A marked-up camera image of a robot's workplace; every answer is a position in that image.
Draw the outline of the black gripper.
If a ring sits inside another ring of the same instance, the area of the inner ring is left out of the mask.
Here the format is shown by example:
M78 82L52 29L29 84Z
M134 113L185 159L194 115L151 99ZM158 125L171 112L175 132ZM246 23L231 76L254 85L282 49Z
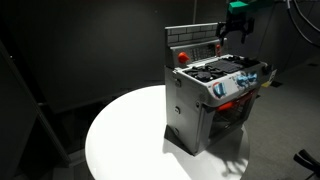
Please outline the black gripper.
M241 31L241 42L244 43L246 37L253 32L255 20L248 18L245 12L232 14L227 13L226 22L219 22L216 29L216 36L220 40L220 44L224 44L224 38L230 31Z

